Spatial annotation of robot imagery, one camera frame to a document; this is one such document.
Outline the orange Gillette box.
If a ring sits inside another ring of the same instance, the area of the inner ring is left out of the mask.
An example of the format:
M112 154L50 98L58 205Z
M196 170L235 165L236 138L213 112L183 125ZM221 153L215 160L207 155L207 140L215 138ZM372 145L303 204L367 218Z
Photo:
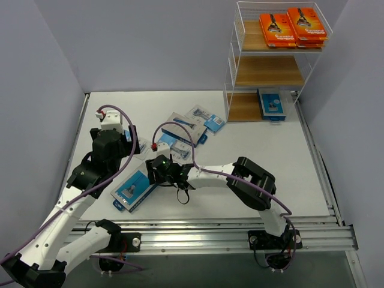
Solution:
M287 16L295 37L300 41L326 41L328 35L315 9L289 8Z
M305 49L321 49L325 46L324 41L309 41L297 39L296 46Z
M289 49L296 47L296 37L287 14L261 14L259 24L268 47Z

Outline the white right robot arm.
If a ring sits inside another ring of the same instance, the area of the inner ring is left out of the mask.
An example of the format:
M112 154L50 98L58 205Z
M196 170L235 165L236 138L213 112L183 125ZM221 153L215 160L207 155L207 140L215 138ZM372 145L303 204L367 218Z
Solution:
M301 249L291 210L276 196L275 177L246 157L219 166L178 164L159 155L145 161L150 184L169 184L188 193L203 188L228 188L247 207L259 212L264 232L256 236L258 250Z

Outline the grey blue Harry's box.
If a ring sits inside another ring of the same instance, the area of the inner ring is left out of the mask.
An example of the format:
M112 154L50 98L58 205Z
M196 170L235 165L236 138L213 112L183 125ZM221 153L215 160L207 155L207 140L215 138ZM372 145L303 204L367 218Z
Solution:
M120 212L132 214L156 188L156 184L149 183L145 166L139 166L110 193L114 198L112 205Z

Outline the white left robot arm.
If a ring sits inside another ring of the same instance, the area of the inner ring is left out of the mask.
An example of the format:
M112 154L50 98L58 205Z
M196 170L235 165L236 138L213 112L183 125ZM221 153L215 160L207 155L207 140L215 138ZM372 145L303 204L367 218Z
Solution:
M121 227L102 219L76 241L64 241L85 211L126 168L121 161L139 154L136 127L124 130L93 128L92 149L74 168L62 194L44 223L14 252L1 260L11 279L23 287L61 287L69 272L92 254L121 248Z

